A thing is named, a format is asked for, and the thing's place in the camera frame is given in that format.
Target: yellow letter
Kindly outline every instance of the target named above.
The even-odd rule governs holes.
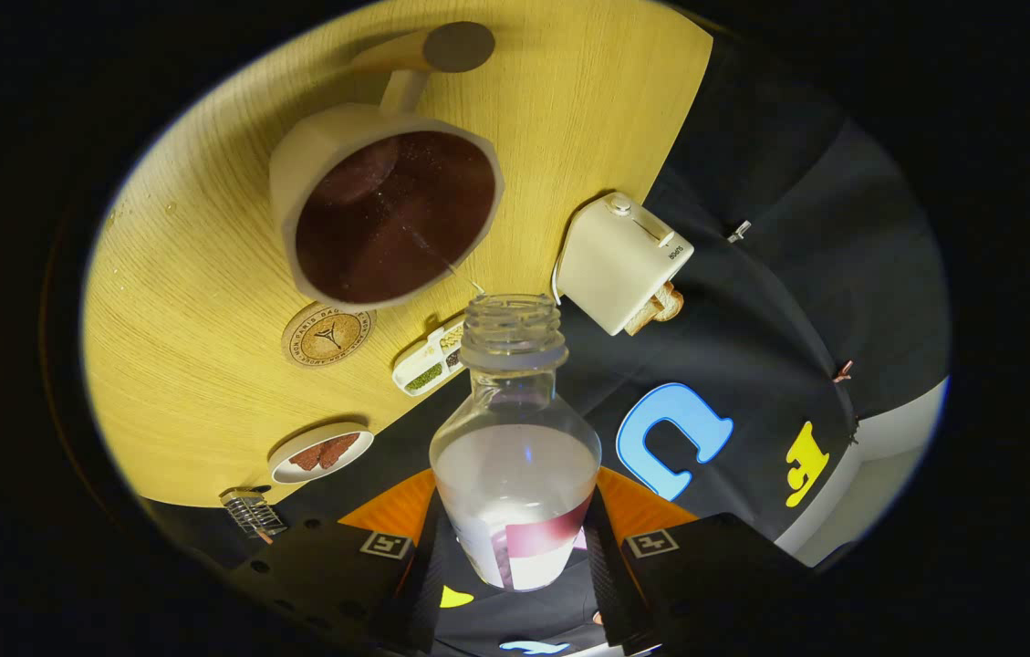
[[[791,489],[798,492],[791,493],[787,498],[787,507],[798,507],[803,496],[815,485],[816,479],[823,474],[826,462],[831,459],[830,453],[823,453],[816,444],[815,437],[811,435],[811,422],[802,424],[798,438],[794,439],[794,444],[790,445],[790,452],[787,453],[787,462],[798,461],[798,468],[791,468],[787,473],[787,483]]]

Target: mug handle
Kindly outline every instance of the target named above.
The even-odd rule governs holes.
[[[393,71],[381,97],[381,111],[409,113],[418,106],[431,72],[473,70],[493,51],[494,35],[488,27],[459,21],[373,45],[352,59],[352,68]]]

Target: small white device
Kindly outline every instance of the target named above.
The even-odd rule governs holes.
[[[655,213],[613,192],[573,217],[555,265],[556,295],[576,302],[610,336],[626,325],[636,333],[639,315],[648,315],[653,296],[664,293],[692,254],[693,245]]]

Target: cork coaster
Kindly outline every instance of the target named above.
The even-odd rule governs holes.
[[[342,361],[364,345],[376,321],[376,312],[350,313],[322,303],[307,305],[283,330],[283,354],[309,369]]]

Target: small white dish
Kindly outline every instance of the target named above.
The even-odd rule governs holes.
[[[304,470],[290,460],[298,453],[305,452],[315,445],[332,441],[334,438],[346,437],[348,434],[357,434],[356,440],[348,446],[348,449],[331,468],[322,468],[317,464],[311,470]],[[313,479],[327,477],[359,458],[362,453],[368,452],[372,441],[372,431],[362,424],[356,424],[355,421],[336,421],[333,424],[323,424],[321,427],[307,429],[307,431],[280,445],[280,448],[272,453],[272,458],[268,459],[268,465],[272,469],[272,481],[280,484],[302,484],[313,481]]]
[[[418,341],[418,344],[404,350],[393,362],[393,384],[411,397],[421,396],[460,370],[461,328],[465,322],[465,315],[454,316],[435,328],[424,341]],[[435,367],[440,367],[441,371],[421,386],[409,387],[411,382]]]

